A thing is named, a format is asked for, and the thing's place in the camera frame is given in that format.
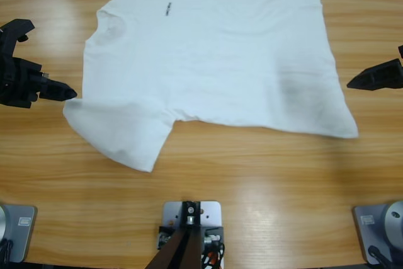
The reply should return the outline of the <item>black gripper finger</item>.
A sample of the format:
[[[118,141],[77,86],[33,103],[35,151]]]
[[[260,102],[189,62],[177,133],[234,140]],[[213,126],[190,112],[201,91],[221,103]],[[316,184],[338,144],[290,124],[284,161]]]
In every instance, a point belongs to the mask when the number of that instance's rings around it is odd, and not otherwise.
[[[383,88],[402,88],[402,64],[399,59],[370,67],[355,76],[348,88],[375,91]]]

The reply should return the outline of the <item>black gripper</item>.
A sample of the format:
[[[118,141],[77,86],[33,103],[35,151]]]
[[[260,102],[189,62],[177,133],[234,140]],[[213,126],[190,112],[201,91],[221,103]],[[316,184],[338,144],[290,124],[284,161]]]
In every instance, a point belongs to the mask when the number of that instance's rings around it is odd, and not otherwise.
[[[1,56],[1,104],[18,108],[31,108],[42,91],[42,99],[66,101],[77,93],[66,83],[48,79],[42,66],[25,59]]]

